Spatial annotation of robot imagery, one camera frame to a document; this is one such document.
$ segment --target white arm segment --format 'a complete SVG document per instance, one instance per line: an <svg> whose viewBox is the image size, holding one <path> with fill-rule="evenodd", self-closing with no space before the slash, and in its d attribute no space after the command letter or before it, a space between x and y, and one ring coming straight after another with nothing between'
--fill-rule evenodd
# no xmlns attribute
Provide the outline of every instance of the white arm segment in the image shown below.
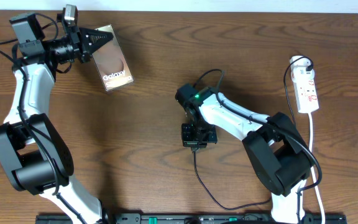
<svg viewBox="0 0 358 224"><path fill-rule="evenodd" d="M244 114L251 116L254 119L257 119L262 122L266 122L267 115L258 114L247 110L230 100L228 100L222 93L219 93L219 99L228 107ZM248 132L258 130L262 125L238 116L229 110L222 107L216 95L213 94L207 99L204 100L203 104L200 106L200 112L203 115L203 118L209 124L216 125L220 128L223 128L228 133L232 134L234 137L238 138L240 141L247 137Z"/></svg>
<svg viewBox="0 0 358 224"><path fill-rule="evenodd" d="M53 196L55 188L44 190L41 197L51 200L55 205L63 210L73 221L73 224L81 224L77 216L71 212L62 201ZM92 196L84 186L75 178L69 177L69 184L66 187L60 186L59 194L77 213L79 213L85 223L96 223L102 218L102 207L99 199Z"/></svg>
<svg viewBox="0 0 358 224"><path fill-rule="evenodd" d="M268 116L264 114L258 114L247 110L230 100L228 100L222 93L219 93L219 99L228 107L246 115L251 116L254 119L259 121L266 122ZM209 124L213 124L223 128L225 131L232 134L234 137L238 138L242 141L247 137L247 134L250 131L258 130L262 125L250 122L249 120L238 116L229 110L222 107L218 100L216 99L216 95L213 94L207 99L204 100L203 104L200 106L200 112L203 115L203 118ZM291 193L284 197L282 195L272 194L273 200L273 209L272 209L272 217L276 222L284 222L284 223L298 223L298 217L296 215L298 201L296 192L300 187L304 187L306 184L305 180L302 180L298 184L296 184L292 189ZM302 200L303 196L301 196L301 207L300 207L300 217L301 219L305 215L305 211L302 208Z"/></svg>
<svg viewBox="0 0 358 224"><path fill-rule="evenodd" d="M24 118L28 119L33 114L45 113L48 115L49 111L49 96L55 84L52 73L45 64L32 64L22 67L27 74L27 88L24 95ZM4 123L11 124L20 122L19 112L19 98L23 87L23 74L20 70L15 71L16 90L13 98L13 103L8 116Z"/></svg>

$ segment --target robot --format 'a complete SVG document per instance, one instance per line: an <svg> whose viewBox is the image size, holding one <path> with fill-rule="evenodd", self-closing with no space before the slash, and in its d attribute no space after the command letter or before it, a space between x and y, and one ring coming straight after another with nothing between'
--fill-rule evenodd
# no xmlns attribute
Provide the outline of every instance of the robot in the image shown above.
<svg viewBox="0 0 358 224"><path fill-rule="evenodd" d="M36 16L46 17L51 23L41 27ZM272 193L271 214L111 215L76 179L70 151L48 119L50 92L57 80L56 73L68 72L75 59L81 63L89 62L93 52L114 38L112 33L78 27L77 20L76 6L69 4L57 15L57 21L38 13L21 14L10 20L17 38L0 42L0 45L17 42L12 57L0 51L14 64L12 71L17 82L12 108L4 124L0 125L0 163L16 190L26 190L49 199L66 214L37 216L36 223L319 222L318 216L305 214L301 208L302 196L296 191L302 180L308 178L310 167L318 162L308 153L306 143L289 118L282 113L269 117L242 108L220 93L219 86L196 91L189 84L181 87L175 96L191 120L181 127L183 145L191 148L196 159L199 149L207 143L217 142L215 126L241 140L257 177ZM62 23L65 32L61 39L57 39L57 22ZM44 40L42 29L52 25L56 27L56 36ZM23 57L17 58L17 49ZM70 66L60 71L57 65L65 63ZM283 141L284 146L273 153L270 145L277 141ZM33 143L38 145L38 151L23 155L17 152ZM327 216L327 220L346 223L344 215Z"/></svg>

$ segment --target white cable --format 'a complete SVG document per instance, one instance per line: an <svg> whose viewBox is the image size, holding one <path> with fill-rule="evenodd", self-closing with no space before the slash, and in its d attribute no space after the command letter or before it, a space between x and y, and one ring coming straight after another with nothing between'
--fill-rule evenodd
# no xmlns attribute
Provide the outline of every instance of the white cable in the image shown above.
<svg viewBox="0 0 358 224"><path fill-rule="evenodd" d="M311 118L311 113L309 115L309 126L310 126L310 139L309 139L309 151L312 152L313 150L313 120ZM314 172L314 167L310 168L311 171L311 178L313 179L313 183L316 182L316 173ZM318 190L318 186L314 187L316 191L318 205L320 207L321 212L321 224L326 223L326 214L324 213L323 201L321 200L320 191Z"/></svg>

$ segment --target wooden surface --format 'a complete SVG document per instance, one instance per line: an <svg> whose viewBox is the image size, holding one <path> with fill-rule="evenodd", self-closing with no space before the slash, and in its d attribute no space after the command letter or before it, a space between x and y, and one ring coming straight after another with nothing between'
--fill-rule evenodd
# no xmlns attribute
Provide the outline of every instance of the wooden surface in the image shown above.
<svg viewBox="0 0 358 224"><path fill-rule="evenodd" d="M9 18L18 13L0 11L0 40L14 37ZM191 152L181 145L186 118L174 99L177 88L221 68L227 71L221 91L232 101L258 113L289 114L283 72L292 55L305 54L314 60L321 108L313 113L314 154L324 174L324 207L358 223L358 15L80 12L80 26L106 24L116 30L135 84L108 95L93 62L76 62L57 77L50 119L70 148L77 178L111 210L224 213L200 186ZM204 84L217 79L211 74ZM11 63L0 55L0 124L15 84ZM296 118L308 141L307 115ZM218 138L198 156L213 195L228 207L266 200L241 142L222 129ZM305 193L304 208L319 212L314 190ZM15 191L0 166L0 223L33 223L37 214L60 212L48 200Z"/></svg>

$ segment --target power outlet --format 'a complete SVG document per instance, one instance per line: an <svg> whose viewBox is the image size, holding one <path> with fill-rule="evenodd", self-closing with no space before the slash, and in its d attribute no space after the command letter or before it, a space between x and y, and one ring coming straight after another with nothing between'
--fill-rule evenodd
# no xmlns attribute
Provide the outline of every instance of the power outlet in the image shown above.
<svg viewBox="0 0 358 224"><path fill-rule="evenodd" d="M300 57L292 57L290 63ZM314 70L306 71L310 63L307 58L303 58L291 66L291 79L295 89L296 105L299 113L311 113L319 108L314 83Z"/></svg>

